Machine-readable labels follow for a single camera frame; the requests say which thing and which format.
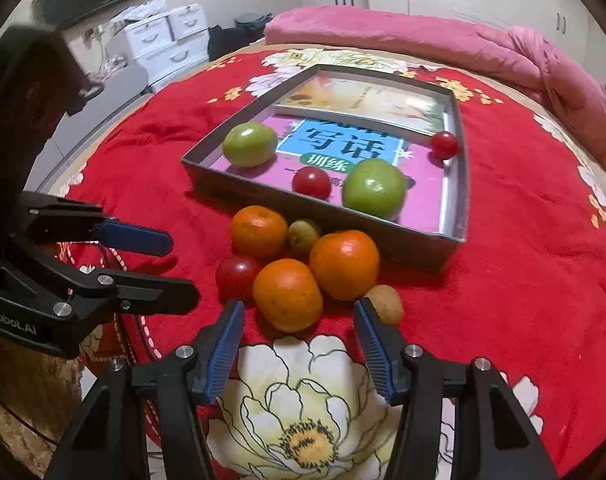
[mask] red blanket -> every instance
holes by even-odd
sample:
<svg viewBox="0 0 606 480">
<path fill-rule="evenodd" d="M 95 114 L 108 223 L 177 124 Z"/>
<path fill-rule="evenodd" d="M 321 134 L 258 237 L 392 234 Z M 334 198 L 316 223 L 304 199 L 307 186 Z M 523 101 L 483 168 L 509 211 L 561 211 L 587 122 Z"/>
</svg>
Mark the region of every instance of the red blanket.
<svg viewBox="0 0 606 480">
<path fill-rule="evenodd" d="M 408 341 L 449 360 L 484 355 L 507 373 L 566 473 L 606 437 L 606 207 L 589 170 L 549 121 L 454 70 L 327 51 L 268 54 L 237 56 L 170 85 L 117 127 L 70 182 L 68 196 L 167 230 L 175 241 L 164 258 L 112 251 L 107 261 L 95 245 L 73 244 L 77 266 L 189 278 L 203 295 L 184 317 L 122 316 L 121 330 L 99 328 L 83 346 L 94 370 L 114 354 L 158 359 L 221 311 L 214 273 L 231 251 L 235 208 L 199 194 L 180 163 L 184 153 L 248 104 L 250 91 L 319 56 L 401 70 L 453 89 L 460 101 L 470 150 L 469 240 L 442 276 L 384 259 L 379 283 L 400 292 Z M 382 478 L 398 410 L 372 388 L 349 304 L 327 301 L 313 329 L 286 338 L 251 307 L 241 345 L 221 409 L 202 413 L 219 478 Z M 449 475 L 452 413 L 446 400 L 440 479 Z M 148 416 L 153 422 L 155 412 Z M 318 454 L 293 446 L 302 434 Z"/>
</svg>

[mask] white flower print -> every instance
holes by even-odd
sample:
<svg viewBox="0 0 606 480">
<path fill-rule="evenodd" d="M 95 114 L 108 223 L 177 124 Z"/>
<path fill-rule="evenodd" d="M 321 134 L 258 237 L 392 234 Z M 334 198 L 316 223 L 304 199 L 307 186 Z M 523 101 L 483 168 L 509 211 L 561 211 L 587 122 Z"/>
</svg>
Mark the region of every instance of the white flower print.
<svg viewBox="0 0 606 480">
<path fill-rule="evenodd" d="M 417 68 L 420 65 L 408 63 L 391 57 L 376 56 L 354 50 L 324 50 L 322 48 L 305 48 L 303 50 L 288 50 L 276 52 L 263 60 L 264 66 L 287 68 L 292 66 L 309 67 L 315 64 L 353 66 L 369 68 L 379 72 L 405 72 L 408 66 Z M 438 70 L 438 67 L 422 65 L 427 70 Z"/>
<path fill-rule="evenodd" d="M 243 480 L 376 480 L 385 474 L 400 408 L 376 393 L 343 342 L 287 336 L 238 354 L 238 379 L 209 421 L 208 446 Z"/>
<path fill-rule="evenodd" d="M 594 176 L 592 170 L 583 165 L 580 165 L 578 170 L 583 181 L 592 188 L 592 192 L 594 193 L 597 202 L 601 205 L 601 207 L 606 207 L 606 195 L 597 183 L 596 177 Z"/>
<path fill-rule="evenodd" d="M 312 66 L 318 64 L 318 57 L 323 54 L 322 48 L 304 48 L 302 50 L 290 49 L 285 52 L 276 52 L 263 59 L 264 66 L 273 65 L 277 68 L 288 66 Z"/>
<path fill-rule="evenodd" d="M 87 166 L 87 162 L 84 163 L 83 166 L 81 166 L 81 169 L 78 170 L 78 173 L 75 173 L 70 178 L 68 178 L 67 182 L 65 183 L 65 186 L 63 186 L 61 189 L 58 190 L 58 193 L 56 194 L 56 196 L 65 198 L 65 196 L 67 196 L 67 193 L 69 193 L 70 186 L 78 186 L 79 184 L 81 184 L 81 182 L 83 182 L 83 170 L 85 169 L 86 166 Z"/>
<path fill-rule="evenodd" d="M 303 67 L 298 66 L 284 66 L 277 68 L 275 72 L 272 72 L 271 74 L 259 75 L 251 78 L 251 85 L 248 86 L 245 91 L 250 92 L 250 94 L 252 94 L 254 97 L 260 97 L 268 90 L 271 90 L 275 86 L 287 81 L 290 77 L 298 74 L 302 70 Z"/>
<path fill-rule="evenodd" d="M 405 72 L 407 61 L 391 57 L 375 56 L 353 50 L 326 50 L 320 56 L 319 63 L 327 65 L 352 66 L 355 68 L 369 68 L 378 72 Z"/>
<path fill-rule="evenodd" d="M 408 63 L 407 67 L 408 68 L 424 68 L 424 69 L 428 70 L 429 72 L 436 72 L 440 68 L 443 68 L 442 66 L 426 65 L 424 63 Z"/>
<path fill-rule="evenodd" d="M 574 156 L 576 156 L 576 160 L 578 160 L 580 164 L 578 167 L 579 175 L 581 176 L 583 181 L 592 188 L 592 192 L 594 193 L 594 196 L 597 199 L 598 203 L 601 205 L 601 207 L 606 207 L 605 193 L 599 186 L 599 183 L 596 177 L 594 176 L 594 173 L 584 161 L 583 154 L 579 152 L 570 137 L 563 131 L 563 129 L 561 129 L 560 126 L 558 126 L 558 124 L 545 117 L 535 114 L 534 120 L 537 121 L 545 131 L 551 133 L 552 137 L 557 140 L 560 140 L 560 142 L 563 142 L 570 149 L 570 151 L 574 153 Z"/>
<path fill-rule="evenodd" d="M 501 377 L 507 383 L 507 375 L 501 372 Z M 530 418 L 530 422 L 537 434 L 543 432 L 543 419 L 534 415 L 534 409 L 539 402 L 539 389 L 528 376 L 523 377 L 512 387 L 514 396 L 519 401 L 523 411 Z M 443 400 L 443 412 L 441 419 L 441 441 L 439 443 L 439 462 L 435 480 L 449 480 L 454 458 L 454 403 L 449 399 Z"/>
</svg>

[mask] small brown fruit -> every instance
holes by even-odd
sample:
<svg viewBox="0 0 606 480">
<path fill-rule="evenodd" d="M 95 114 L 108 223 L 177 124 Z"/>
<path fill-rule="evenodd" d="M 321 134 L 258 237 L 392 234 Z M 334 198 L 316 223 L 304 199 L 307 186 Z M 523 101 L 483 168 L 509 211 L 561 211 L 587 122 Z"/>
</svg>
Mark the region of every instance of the small brown fruit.
<svg viewBox="0 0 606 480">
<path fill-rule="evenodd" d="M 398 325 L 403 319 L 403 305 L 398 292 L 389 285 L 373 286 L 366 294 L 382 322 Z"/>
<path fill-rule="evenodd" d="M 302 218 L 289 226 L 288 241 L 292 255 L 297 258 L 307 258 L 312 247 L 321 237 L 321 228 L 312 220 Z"/>
</svg>

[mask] drawer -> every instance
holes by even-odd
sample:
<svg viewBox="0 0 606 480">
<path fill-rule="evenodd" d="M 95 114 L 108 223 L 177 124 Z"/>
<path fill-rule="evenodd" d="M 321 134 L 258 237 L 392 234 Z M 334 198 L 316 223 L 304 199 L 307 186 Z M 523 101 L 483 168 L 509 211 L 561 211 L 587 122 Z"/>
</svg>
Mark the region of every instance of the drawer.
<svg viewBox="0 0 606 480">
<path fill-rule="evenodd" d="M 125 35 L 135 59 L 172 44 L 172 34 L 166 17 L 134 27 Z"/>
<path fill-rule="evenodd" d="M 194 34 L 194 32 L 200 32 L 208 28 L 203 7 L 197 4 L 176 7 L 176 9 L 170 11 L 169 18 L 176 40 L 181 40 L 190 34 Z"/>
<path fill-rule="evenodd" d="M 203 30 L 173 46 L 139 57 L 136 62 L 147 70 L 150 84 L 180 68 L 208 58 L 209 32 Z"/>
</svg>

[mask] blue gripper pad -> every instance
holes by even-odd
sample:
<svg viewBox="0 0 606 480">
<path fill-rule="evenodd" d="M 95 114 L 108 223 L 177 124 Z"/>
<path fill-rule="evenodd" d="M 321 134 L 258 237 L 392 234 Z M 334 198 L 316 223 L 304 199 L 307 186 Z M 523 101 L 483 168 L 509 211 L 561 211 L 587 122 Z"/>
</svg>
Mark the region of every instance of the blue gripper pad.
<svg viewBox="0 0 606 480">
<path fill-rule="evenodd" d="M 237 355 L 245 326 L 245 306 L 230 300 L 214 325 L 207 326 L 195 339 L 198 364 L 192 383 L 195 402 L 211 406 L 221 396 Z"/>
<path fill-rule="evenodd" d="M 391 406 L 407 400 L 411 373 L 403 366 L 405 340 L 397 328 L 381 321 L 368 298 L 354 304 L 354 329 L 374 386 Z"/>
<path fill-rule="evenodd" d="M 94 226 L 92 236 L 106 247 L 152 256 L 165 256 L 174 245 L 172 237 L 164 231 L 113 220 Z"/>
</svg>

